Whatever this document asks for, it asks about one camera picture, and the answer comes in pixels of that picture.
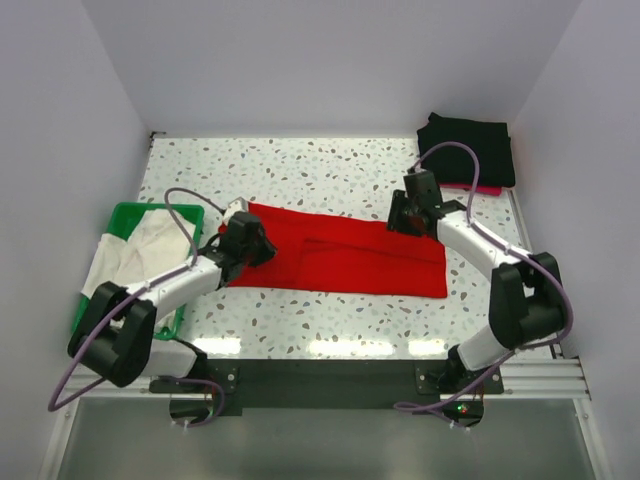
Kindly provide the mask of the red t shirt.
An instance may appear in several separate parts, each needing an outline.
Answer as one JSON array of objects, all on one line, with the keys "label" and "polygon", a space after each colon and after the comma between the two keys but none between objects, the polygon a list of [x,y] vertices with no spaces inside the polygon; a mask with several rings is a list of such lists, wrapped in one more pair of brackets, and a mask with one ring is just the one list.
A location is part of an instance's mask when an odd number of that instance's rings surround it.
[{"label": "red t shirt", "polygon": [[248,267],[233,287],[328,293],[448,295],[444,247],[428,237],[391,232],[380,221],[310,214],[251,203],[273,259]]}]

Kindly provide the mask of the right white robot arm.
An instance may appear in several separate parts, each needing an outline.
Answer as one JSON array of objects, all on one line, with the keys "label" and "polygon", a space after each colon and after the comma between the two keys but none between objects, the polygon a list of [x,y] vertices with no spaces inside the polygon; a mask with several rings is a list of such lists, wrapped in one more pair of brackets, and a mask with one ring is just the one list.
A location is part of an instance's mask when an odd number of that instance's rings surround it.
[{"label": "right white robot arm", "polygon": [[439,242],[490,281],[488,325],[449,350],[437,380],[441,391],[469,392],[502,358],[566,331],[572,311],[552,255],[495,236],[461,202],[445,201],[428,170],[405,175],[404,185],[393,193],[387,228]]}]

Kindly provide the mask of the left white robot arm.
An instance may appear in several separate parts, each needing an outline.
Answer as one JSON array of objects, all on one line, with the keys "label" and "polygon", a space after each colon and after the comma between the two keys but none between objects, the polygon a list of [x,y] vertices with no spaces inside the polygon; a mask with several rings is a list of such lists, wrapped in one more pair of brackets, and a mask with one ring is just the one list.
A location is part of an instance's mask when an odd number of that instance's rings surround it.
[{"label": "left white robot arm", "polygon": [[234,213],[215,244],[150,280],[105,282],[94,292],[68,344],[68,354],[117,387],[140,376],[171,377],[185,392],[207,380],[206,355],[179,340],[154,338],[156,321],[195,298],[227,287],[247,267],[271,260],[275,246],[260,219]]}]

